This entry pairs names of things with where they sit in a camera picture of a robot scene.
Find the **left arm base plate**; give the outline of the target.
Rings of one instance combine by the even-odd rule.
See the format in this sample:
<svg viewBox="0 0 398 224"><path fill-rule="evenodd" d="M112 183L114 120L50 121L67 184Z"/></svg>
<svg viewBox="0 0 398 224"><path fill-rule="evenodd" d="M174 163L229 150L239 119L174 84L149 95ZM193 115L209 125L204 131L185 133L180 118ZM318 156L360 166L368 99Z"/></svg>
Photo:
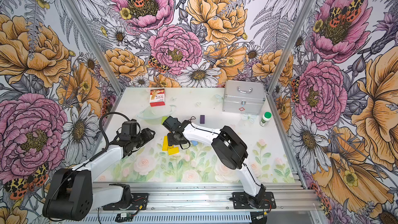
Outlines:
<svg viewBox="0 0 398 224"><path fill-rule="evenodd" d="M148 193L131 193L127 200L111 203L102 207L105 211L141 211L146 210L148 204Z"/></svg>

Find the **long yellow block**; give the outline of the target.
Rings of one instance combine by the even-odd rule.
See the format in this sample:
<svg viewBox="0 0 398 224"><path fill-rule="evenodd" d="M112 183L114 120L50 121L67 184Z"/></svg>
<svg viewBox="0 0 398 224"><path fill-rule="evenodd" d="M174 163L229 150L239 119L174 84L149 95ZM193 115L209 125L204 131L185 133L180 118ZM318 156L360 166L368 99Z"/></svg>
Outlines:
<svg viewBox="0 0 398 224"><path fill-rule="evenodd" d="M165 136L164 139L163 139L162 151L168 151L168 150L169 150L168 137Z"/></svg>

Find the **green block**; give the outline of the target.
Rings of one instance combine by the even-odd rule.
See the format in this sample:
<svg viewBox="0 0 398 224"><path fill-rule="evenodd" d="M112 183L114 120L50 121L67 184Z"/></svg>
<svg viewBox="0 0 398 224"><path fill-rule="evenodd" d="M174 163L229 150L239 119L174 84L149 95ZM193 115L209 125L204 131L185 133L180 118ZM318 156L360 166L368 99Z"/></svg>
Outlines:
<svg viewBox="0 0 398 224"><path fill-rule="evenodd" d="M168 116L163 116L161 119L161 124L163 124L168 119Z"/></svg>

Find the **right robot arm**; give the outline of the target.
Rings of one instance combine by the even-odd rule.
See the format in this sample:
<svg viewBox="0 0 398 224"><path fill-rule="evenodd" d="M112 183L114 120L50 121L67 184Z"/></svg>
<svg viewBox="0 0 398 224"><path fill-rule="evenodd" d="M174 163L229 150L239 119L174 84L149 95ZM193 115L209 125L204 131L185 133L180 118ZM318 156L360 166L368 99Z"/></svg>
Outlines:
<svg viewBox="0 0 398 224"><path fill-rule="evenodd" d="M167 140L170 146L182 146L190 141L210 145L225 167L237 171L246 194L246 204L252 208L261 208L265 201L266 187L257 179L249 164L246 143L231 127L205 128L190 120L179 122L171 116L163 122L163 126L169 131Z"/></svg>

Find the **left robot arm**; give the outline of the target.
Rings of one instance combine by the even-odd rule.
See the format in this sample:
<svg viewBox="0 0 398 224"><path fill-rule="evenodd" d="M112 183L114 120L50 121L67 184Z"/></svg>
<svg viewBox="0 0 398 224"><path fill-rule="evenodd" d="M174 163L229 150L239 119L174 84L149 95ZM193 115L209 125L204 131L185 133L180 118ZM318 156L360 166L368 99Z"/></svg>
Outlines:
<svg viewBox="0 0 398 224"><path fill-rule="evenodd" d="M130 187L111 183L105 188L94 189L93 181L119 160L136 152L155 136L148 128L122 140L118 134L115 140L106 139L105 147L92 158L70 169L55 172L45 199L42 214L52 221L83 220L96 208L107 205L129 208L133 203Z"/></svg>

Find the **yellow block crosswise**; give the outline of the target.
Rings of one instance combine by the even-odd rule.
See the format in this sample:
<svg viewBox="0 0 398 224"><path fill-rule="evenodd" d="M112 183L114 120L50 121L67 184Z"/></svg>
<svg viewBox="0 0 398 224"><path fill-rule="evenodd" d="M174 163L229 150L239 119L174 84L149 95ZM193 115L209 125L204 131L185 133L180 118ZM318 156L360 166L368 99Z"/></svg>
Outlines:
<svg viewBox="0 0 398 224"><path fill-rule="evenodd" d="M168 152L168 155L169 155L169 156L178 154L178 153L179 153L179 147L169 148L169 149L167 150L167 152Z"/></svg>

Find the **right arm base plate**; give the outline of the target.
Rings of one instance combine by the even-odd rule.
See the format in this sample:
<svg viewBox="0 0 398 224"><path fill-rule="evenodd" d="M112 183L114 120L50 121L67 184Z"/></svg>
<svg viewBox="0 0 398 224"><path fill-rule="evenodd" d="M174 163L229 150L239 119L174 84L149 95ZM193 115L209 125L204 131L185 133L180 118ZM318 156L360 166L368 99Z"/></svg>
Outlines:
<svg viewBox="0 0 398 224"><path fill-rule="evenodd" d="M253 197L245 192L233 192L229 198L234 209L276 209L276 200L272 192L265 192L262 198Z"/></svg>

